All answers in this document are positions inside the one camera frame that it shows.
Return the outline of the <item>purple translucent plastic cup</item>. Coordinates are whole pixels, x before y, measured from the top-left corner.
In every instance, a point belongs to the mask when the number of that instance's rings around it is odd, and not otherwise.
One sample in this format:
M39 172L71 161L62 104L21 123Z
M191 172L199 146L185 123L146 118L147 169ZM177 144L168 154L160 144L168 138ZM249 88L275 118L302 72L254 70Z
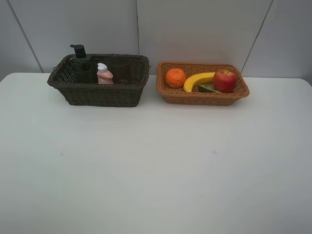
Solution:
M114 84L125 84L131 83L130 78L130 60L126 56L113 56L109 60L111 73L113 74Z

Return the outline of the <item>brown translucent plastic cup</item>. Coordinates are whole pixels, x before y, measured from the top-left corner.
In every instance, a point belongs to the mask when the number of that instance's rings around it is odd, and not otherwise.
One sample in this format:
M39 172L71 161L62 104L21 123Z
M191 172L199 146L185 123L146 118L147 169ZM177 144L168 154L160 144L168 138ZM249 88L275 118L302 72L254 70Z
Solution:
M91 84L94 81L93 64L90 61L74 61L71 66L71 72L74 77L74 83Z

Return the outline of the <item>orange wicker basket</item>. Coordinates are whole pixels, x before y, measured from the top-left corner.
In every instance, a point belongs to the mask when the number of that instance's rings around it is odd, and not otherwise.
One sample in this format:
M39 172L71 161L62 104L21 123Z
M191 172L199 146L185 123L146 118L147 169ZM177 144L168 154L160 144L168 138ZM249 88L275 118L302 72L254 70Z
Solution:
M165 75L172 68L182 69L187 77L203 72L230 70L237 75L236 87L229 94L201 93L196 88L194 88L193 92L186 93L182 87L175 89L166 84ZM234 65L228 63L161 62L157 66L156 87L163 99L171 104L228 106L250 94L249 88L239 70Z

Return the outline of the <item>orange mandarin fruit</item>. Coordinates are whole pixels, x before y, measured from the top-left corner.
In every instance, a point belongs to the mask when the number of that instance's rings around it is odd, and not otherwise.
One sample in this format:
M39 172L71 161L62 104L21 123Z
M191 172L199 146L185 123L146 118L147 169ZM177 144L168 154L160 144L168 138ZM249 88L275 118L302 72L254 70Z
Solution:
M180 68L172 68L167 72L165 81L171 88L180 88L186 81L186 74Z

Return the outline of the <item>red yellow apple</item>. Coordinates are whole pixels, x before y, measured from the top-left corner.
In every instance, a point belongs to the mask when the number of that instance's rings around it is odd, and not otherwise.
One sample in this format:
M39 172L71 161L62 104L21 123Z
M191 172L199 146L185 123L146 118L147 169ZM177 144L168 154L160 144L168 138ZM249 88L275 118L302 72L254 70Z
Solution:
M231 93L236 87L237 75L229 70L219 70L213 78L216 90L222 93Z

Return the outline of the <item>dark green pump bottle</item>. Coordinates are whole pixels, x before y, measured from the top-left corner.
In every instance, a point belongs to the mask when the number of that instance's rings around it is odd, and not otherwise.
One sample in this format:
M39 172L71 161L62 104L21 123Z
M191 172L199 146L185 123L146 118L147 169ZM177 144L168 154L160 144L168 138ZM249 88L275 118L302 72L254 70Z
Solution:
M93 75L94 75L94 81L92 84L97 83L97 77L96 77L96 71L95 71L95 67L94 67L94 63L91 59L91 55L90 54L86 54L85 52L85 48L82 44L77 44L77 45L70 45L70 47L72 47L75 51L75 54L72 57L72 64L74 61L90 61L93 64Z

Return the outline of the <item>yellow banana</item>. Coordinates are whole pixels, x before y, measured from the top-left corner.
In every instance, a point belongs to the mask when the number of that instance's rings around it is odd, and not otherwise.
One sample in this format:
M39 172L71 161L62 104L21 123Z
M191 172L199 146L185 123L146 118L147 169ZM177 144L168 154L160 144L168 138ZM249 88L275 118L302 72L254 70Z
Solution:
M199 84L213 82L215 72L198 73L188 77L183 85L186 93L191 93L193 88Z

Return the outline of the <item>halved avocado with pit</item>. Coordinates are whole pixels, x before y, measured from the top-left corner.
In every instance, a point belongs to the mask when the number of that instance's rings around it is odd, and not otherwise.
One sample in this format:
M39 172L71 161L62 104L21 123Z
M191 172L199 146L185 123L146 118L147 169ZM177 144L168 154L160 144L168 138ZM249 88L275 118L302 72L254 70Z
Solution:
M212 83L199 84L197 88L201 93L220 93Z

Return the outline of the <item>dark brown wicker basket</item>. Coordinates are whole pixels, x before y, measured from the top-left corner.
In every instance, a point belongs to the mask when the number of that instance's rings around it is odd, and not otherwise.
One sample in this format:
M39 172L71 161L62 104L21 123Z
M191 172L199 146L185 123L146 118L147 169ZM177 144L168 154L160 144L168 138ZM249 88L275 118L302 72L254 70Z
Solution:
M145 56L125 54L91 54L94 83L75 81L71 67L73 55L65 56L48 78L48 85L57 89L71 105L97 107L135 107L149 77L150 64ZM121 84L97 84L97 64L102 62L111 71L109 60L113 57L129 59L129 76Z

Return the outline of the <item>pink bottle white cap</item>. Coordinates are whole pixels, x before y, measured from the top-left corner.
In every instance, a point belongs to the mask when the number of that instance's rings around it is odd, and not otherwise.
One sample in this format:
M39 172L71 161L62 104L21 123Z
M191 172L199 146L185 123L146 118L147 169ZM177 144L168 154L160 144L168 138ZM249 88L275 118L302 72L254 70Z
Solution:
M97 64L98 84L114 84L113 74L104 63Z

